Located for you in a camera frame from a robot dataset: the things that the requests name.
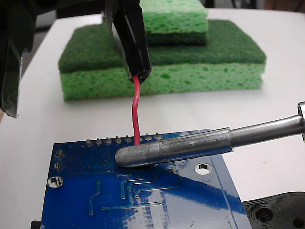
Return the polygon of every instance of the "green sponge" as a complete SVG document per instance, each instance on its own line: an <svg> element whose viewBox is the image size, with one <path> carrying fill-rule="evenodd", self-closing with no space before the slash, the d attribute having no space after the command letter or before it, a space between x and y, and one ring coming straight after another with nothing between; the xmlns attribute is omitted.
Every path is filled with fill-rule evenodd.
<svg viewBox="0 0 305 229"><path fill-rule="evenodd" d="M260 88L264 52L230 21L209 21L209 28L208 46L149 47L152 73L141 93ZM134 85L103 25L77 29L59 68L65 100L134 94Z"/></svg>
<svg viewBox="0 0 305 229"><path fill-rule="evenodd" d="M149 45L206 43L207 10L199 0L141 0L141 7Z"/></svg>

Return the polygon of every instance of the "mounting hole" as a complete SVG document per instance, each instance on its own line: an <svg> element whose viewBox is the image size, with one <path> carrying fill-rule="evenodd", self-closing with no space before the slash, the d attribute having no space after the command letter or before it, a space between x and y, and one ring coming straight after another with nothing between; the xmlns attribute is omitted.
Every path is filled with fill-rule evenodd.
<svg viewBox="0 0 305 229"><path fill-rule="evenodd" d="M208 175L212 171L212 166L206 163L200 163L195 166L195 172L199 175Z"/></svg>
<svg viewBox="0 0 305 229"><path fill-rule="evenodd" d="M56 151L56 154L57 155L63 155L63 151L61 149L59 149L59 150Z"/></svg>
<svg viewBox="0 0 305 229"><path fill-rule="evenodd" d="M267 223L273 219L273 212L269 208L261 208L255 213L255 217L261 223Z"/></svg>
<svg viewBox="0 0 305 229"><path fill-rule="evenodd" d="M50 188L58 188L63 185L63 179L59 176L51 177L48 179L47 184Z"/></svg>
<svg viewBox="0 0 305 229"><path fill-rule="evenodd" d="M295 228L304 228L305 222L301 218L295 218L293 221L293 225Z"/></svg>

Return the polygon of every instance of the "white table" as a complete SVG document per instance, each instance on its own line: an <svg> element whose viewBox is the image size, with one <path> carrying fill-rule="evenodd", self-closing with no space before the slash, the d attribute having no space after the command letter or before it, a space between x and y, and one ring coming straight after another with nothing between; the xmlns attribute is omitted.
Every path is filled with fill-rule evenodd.
<svg viewBox="0 0 305 229"><path fill-rule="evenodd" d="M209 10L229 19L267 54L261 90L167 94L141 98L141 133L237 128L297 114L305 101L305 16L263 10ZM17 120L0 124L1 228L40 220L53 143L133 135L133 98L64 103L58 60L75 28L101 17L57 20L27 69ZM245 146L224 155L242 201L305 191L301 136Z"/></svg>

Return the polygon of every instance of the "red wire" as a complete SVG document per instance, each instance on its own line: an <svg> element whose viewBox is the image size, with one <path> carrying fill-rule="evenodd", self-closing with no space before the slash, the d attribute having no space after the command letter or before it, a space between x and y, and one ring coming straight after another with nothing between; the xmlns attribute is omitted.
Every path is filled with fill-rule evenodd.
<svg viewBox="0 0 305 229"><path fill-rule="evenodd" d="M138 106L140 101L140 81L138 78L138 75L135 75L133 77L133 81L135 84L135 94L134 94L134 100L132 104L132 123L133 123L133 131L134 131L134 144L139 145L140 144L140 129L139 129L139 121L138 121Z"/></svg>

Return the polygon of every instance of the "metal soldering iron barrel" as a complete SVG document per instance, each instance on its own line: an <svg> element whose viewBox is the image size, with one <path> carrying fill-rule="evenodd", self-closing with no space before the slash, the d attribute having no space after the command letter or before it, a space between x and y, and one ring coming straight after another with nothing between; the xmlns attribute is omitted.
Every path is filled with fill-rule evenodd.
<svg viewBox="0 0 305 229"><path fill-rule="evenodd" d="M122 167L137 167L231 152L230 129L170 138L121 148L115 154Z"/></svg>
<svg viewBox="0 0 305 229"><path fill-rule="evenodd" d="M300 115L230 131L232 147L246 146L304 132Z"/></svg>
<svg viewBox="0 0 305 229"><path fill-rule="evenodd" d="M272 122L230 130L224 128L121 148L115 155L122 167L172 162L233 151L234 147L303 134L305 102L298 104L298 115Z"/></svg>

